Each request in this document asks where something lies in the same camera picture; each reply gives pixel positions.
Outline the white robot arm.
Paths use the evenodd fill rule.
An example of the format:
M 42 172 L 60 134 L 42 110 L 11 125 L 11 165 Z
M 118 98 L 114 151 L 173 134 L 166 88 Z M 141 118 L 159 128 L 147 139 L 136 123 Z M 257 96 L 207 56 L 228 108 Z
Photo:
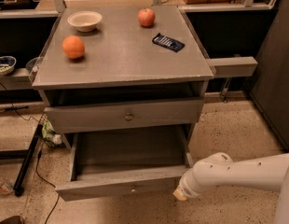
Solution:
M 278 191 L 273 223 L 289 224 L 289 153 L 246 161 L 233 161 L 226 153 L 215 153 L 187 170 L 173 195 L 185 201 L 216 186 Z

